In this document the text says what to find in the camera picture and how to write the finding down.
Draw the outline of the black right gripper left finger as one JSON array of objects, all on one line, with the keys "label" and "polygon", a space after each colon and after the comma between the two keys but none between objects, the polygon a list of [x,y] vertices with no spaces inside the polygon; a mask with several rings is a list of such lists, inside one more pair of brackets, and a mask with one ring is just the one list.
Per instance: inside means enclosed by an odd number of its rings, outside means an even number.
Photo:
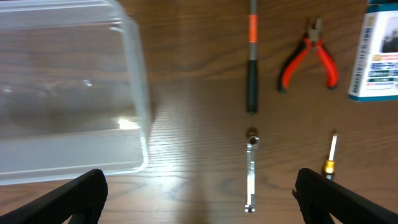
[{"label": "black right gripper left finger", "polygon": [[1,223],[98,223],[108,196],[103,171],[93,169],[1,216]]}]

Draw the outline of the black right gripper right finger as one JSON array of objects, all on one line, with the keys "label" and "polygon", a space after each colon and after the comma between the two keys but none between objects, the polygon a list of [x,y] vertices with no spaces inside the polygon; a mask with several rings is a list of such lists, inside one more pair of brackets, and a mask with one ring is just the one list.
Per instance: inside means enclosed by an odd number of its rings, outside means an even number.
[{"label": "black right gripper right finger", "polygon": [[397,224],[396,213],[308,168],[298,171],[292,194],[306,224]]}]

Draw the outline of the clear plastic storage container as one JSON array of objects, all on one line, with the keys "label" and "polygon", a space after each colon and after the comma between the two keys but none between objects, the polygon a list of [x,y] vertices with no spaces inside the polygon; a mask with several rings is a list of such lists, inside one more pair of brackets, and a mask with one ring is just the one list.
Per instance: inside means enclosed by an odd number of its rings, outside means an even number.
[{"label": "clear plastic storage container", "polygon": [[139,26],[115,0],[1,2],[1,184],[142,171]]}]

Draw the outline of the small claw hammer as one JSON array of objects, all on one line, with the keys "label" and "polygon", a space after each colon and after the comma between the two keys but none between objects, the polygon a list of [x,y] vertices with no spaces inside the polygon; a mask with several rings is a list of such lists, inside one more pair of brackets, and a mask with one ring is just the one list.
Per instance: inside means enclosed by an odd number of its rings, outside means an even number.
[{"label": "small claw hammer", "polygon": [[246,109],[249,114],[257,113],[258,107],[258,69],[257,69],[257,38],[258,38],[258,0],[249,0],[248,43],[249,60],[247,73]]}]

